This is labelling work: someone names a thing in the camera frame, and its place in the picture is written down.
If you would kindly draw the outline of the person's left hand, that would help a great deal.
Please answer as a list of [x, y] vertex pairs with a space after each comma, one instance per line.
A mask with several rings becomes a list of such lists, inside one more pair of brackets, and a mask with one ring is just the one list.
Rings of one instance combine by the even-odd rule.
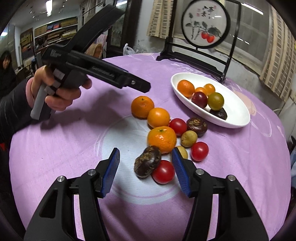
[[[26, 87], [26, 96], [30, 107], [34, 106], [41, 84], [53, 85], [54, 81], [54, 75], [48, 66], [42, 66], [36, 71], [34, 77], [28, 81]], [[47, 96], [45, 98], [45, 103], [52, 110], [64, 111], [73, 103], [73, 100], [78, 99], [80, 96], [80, 88], [59, 88], [56, 91], [56, 96]]]

